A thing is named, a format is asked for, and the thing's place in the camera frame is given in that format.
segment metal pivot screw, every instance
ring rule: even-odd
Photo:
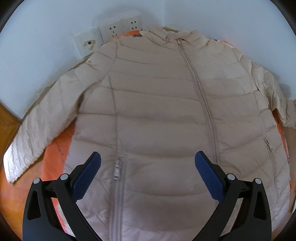
[[[37,184],[37,183],[39,183],[39,181],[40,181],[40,178],[35,178],[34,181],[33,181],[33,183],[34,184]]]
[[[255,179],[255,182],[256,182],[257,184],[261,184],[261,183],[262,183],[261,179],[259,179],[259,178],[256,178],[256,179]]]
[[[68,178],[68,176],[69,176],[68,174],[63,174],[63,175],[61,175],[60,178],[61,178],[61,180],[66,180]]]
[[[229,180],[234,180],[235,179],[235,176],[233,175],[233,174],[228,174],[227,175],[227,178],[229,179]]]

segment zipper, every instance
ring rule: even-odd
[[[212,151],[212,162],[214,164],[218,164],[217,138],[216,138],[216,131],[215,131],[215,127],[213,125],[213,117],[210,112],[210,108],[205,100],[205,94],[203,93],[203,90],[201,88],[201,83],[198,78],[198,75],[197,75],[195,69],[193,68],[193,65],[192,65],[190,59],[186,56],[184,48],[181,45],[181,42],[179,39],[177,39],[177,43],[178,43],[180,53],[181,53],[184,61],[186,62],[187,68],[190,72],[190,75],[191,75],[193,81],[194,81],[195,92],[202,104],[202,109],[203,109],[204,115],[206,116],[206,119],[207,119],[207,127],[208,127],[209,134],[210,134],[210,146],[211,146],[211,151]]]
[[[110,214],[110,241],[121,240],[121,207],[123,198],[123,161],[119,157],[116,160],[113,174]]]
[[[264,137],[264,142],[267,146],[267,150],[268,150],[268,153],[269,153],[269,157],[270,157],[270,160],[271,160],[271,163],[272,163],[272,170],[274,172],[274,187],[276,189],[276,194],[277,194],[277,199],[276,199],[276,204],[278,202],[278,199],[279,199],[279,190],[277,188],[277,184],[276,184],[276,168],[275,168],[275,160],[274,160],[274,155],[272,153],[272,148],[270,147],[270,143],[269,141],[267,140],[266,137]]]

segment jacket sleeve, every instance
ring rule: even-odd
[[[116,56],[116,43],[102,46],[79,67],[63,75],[25,118],[4,154],[7,181],[16,181],[45,148],[77,116],[84,91],[108,74]]]
[[[296,129],[296,100],[285,98],[274,76],[257,63],[250,61],[238,50],[233,50],[242,66],[265,96],[271,111],[277,110],[282,126]]]

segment blue gripper pad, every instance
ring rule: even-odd
[[[206,160],[201,151],[196,153],[194,161],[212,198],[221,203],[224,199],[224,185],[211,167],[210,161]]]
[[[72,184],[71,199],[73,202],[83,199],[87,189],[101,167],[101,155],[99,153],[93,153],[85,164],[85,167]]]

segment zipper pull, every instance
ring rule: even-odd
[[[120,171],[121,171],[121,161],[116,160],[115,169],[114,169],[114,179],[115,180],[120,179]]]

